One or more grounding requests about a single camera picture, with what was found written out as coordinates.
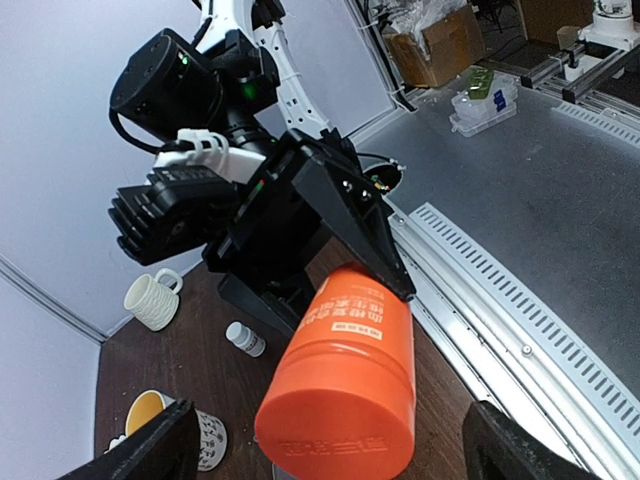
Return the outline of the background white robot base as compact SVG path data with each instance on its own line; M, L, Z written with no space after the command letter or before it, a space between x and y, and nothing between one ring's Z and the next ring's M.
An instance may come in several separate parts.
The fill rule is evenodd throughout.
M639 45L639 23L631 0L594 0L592 18L580 30L579 40L624 51Z

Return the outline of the orange pill bottle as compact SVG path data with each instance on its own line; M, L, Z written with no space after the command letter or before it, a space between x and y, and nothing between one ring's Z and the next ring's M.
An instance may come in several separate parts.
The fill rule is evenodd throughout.
M394 479L414 455L416 401L410 307L353 262L313 298L255 433L297 479Z

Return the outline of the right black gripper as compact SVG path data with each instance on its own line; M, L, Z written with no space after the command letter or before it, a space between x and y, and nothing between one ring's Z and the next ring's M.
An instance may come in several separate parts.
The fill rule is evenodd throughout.
M257 169L258 178L240 188L243 203L229 231L205 249L208 269L224 275L221 298L290 338L315 294L305 268L329 239L322 220L375 280L400 300L413 299L392 210L360 163L322 145L298 152L304 159L293 154Z

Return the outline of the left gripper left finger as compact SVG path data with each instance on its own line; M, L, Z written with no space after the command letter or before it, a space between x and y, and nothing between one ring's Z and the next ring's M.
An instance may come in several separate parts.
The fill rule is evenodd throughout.
M195 479L199 448L195 407L178 400L118 446L61 478Z

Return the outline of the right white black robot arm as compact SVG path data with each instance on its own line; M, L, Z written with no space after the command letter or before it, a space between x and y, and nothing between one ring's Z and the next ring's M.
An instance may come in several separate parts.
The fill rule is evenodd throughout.
M163 29L134 53L110 97L156 138L143 185L109 214L120 248L148 266L201 248L220 296L291 335L315 290L308 263L330 239L398 298L416 292L390 207L353 143L307 96L278 1L203 1L192 40Z

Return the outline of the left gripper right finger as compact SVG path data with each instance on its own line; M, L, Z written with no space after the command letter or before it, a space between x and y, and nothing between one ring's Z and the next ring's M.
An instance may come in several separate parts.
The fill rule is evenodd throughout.
M470 404L462 425L469 479L599 479L575 448L563 456L489 401Z

